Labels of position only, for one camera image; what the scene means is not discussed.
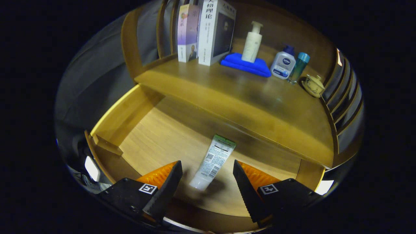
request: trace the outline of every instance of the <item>teal bottle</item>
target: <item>teal bottle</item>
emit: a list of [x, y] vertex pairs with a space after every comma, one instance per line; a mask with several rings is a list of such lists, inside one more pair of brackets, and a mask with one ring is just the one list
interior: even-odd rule
[[305, 69], [306, 65], [309, 62], [309, 55], [303, 52], [300, 52], [297, 56], [295, 67], [292, 70], [292, 73], [290, 73], [289, 78], [287, 81], [294, 85], [299, 80], [300, 75], [302, 74], [303, 70]]

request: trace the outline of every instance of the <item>wooden shelf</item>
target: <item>wooden shelf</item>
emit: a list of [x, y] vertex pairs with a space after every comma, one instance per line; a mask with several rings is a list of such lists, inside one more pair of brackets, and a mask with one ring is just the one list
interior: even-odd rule
[[[310, 67], [306, 73], [317, 74]], [[332, 166], [333, 141], [324, 107], [300, 85], [218, 63], [208, 67], [197, 60], [179, 63], [177, 59], [144, 72], [135, 81], [215, 114], [286, 155]]]
[[[208, 189], [199, 192], [188, 184], [204, 159], [214, 134], [228, 137], [237, 143], [237, 147]], [[239, 217], [249, 217], [249, 213], [233, 176], [235, 159], [281, 180], [296, 178], [301, 163], [296, 157], [289, 157], [275, 147], [221, 124], [206, 111], [169, 97], [143, 117], [120, 149], [126, 162], [141, 175], [181, 160], [183, 177], [176, 198], [204, 210]]]
[[[188, 183], [214, 134], [235, 141], [237, 146], [207, 190], [200, 192]], [[96, 144], [94, 138], [103, 142]], [[295, 178], [312, 190], [319, 186], [324, 173], [321, 165], [293, 157], [281, 147], [253, 138], [218, 115], [142, 85], [136, 85], [120, 98], [90, 135], [86, 133], [86, 139], [98, 166], [112, 183], [124, 177], [137, 179], [181, 160], [183, 176], [166, 217], [216, 233], [258, 228], [249, 217], [233, 177], [234, 159], [279, 179]]]

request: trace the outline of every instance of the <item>wooden shelf board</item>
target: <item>wooden shelf board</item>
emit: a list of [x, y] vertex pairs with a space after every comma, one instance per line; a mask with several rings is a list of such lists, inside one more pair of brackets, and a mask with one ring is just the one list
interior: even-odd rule
[[[237, 143], [205, 192], [188, 186], [205, 157], [214, 134]], [[234, 160], [250, 164], [276, 178], [296, 178], [300, 159], [243, 134], [186, 102], [165, 97], [133, 128], [120, 145], [122, 157], [140, 174], [176, 160], [183, 177], [175, 197], [196, 207], [232, 216], [249, 217], [233, 177]]]
[[[307, 73], [317, 74], [310, 67], [302, 76]], [[219, 115], [235, 128], [297, 157], [332, 166], [333, 141], [324, 107], [300, 84], [291, 85], [274, 76], [259, 77], [218, 63], [199, 65], [197, 60], [168, 61], [135, 81]]]

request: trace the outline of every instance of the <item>tea cup lid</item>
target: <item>tea cup lid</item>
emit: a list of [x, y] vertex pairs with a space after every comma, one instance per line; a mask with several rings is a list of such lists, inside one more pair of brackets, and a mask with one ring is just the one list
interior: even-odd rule
[[323, 90], [325, 89], [324, 85], [321, 82], [321, 77], [316, 75], [316, 77], [313, 77], [309, 74], [306, 74], [314, 83], [316, 83], [319, 87], [321, 87]]

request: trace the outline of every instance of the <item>light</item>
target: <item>light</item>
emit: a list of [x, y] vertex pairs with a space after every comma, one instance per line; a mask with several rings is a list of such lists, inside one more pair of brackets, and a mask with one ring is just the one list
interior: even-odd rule
[[339, 57], [339, 49], [337, 48], [337, 56], [338, 56], [338, 65], [342, 67], [342, 62], [341, 59]]
[[322, 180], [319, 183], [319, 186], [316, 188], [315, 192], [319, 195], [324, 195], [328, 192], [328, 190], [331, 188], [332, 184], [334, 183], [333, 180]]
[[98, 182], [98, 179], [100, 178], [100, 170], [98, 170], [98, 167], [95, 165], [94, 161], [90, 156], [87, 156], [85, 159], [85, 169], [87, 169], [87, 172], [89, 176], [95, 181]]

